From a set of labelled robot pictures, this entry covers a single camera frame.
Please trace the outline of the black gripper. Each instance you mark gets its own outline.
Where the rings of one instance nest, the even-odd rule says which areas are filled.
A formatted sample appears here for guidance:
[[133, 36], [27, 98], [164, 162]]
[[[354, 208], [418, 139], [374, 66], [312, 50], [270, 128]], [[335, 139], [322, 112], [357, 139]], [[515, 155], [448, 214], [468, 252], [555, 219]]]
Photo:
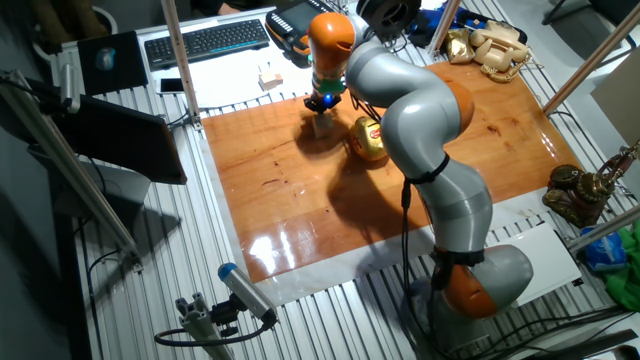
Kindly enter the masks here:
[[304, 100], [304, 105], [316, 114], [323, 115], [332, 111], [341, 100], [340, 92], [321, 93], [318, 90], [313, 90], [311, 95]]

